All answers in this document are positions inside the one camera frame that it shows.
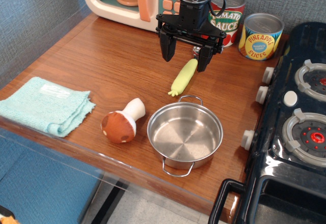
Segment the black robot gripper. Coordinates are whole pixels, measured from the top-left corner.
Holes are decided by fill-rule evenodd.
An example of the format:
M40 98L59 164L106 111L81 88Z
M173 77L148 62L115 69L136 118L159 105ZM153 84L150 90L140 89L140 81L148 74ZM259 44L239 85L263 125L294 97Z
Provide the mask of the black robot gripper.
M179 40L201 47L197 70L205 71L213 54L221 53L223 50L226 33L215 28L208 20L209 13L220 16L224 12L226 0L223 1L222 9L218 13L212 9L211 0L180 0L178 15L156 16L158 20L156 33L160 39L162 57L166 62L174 56L176 41Z

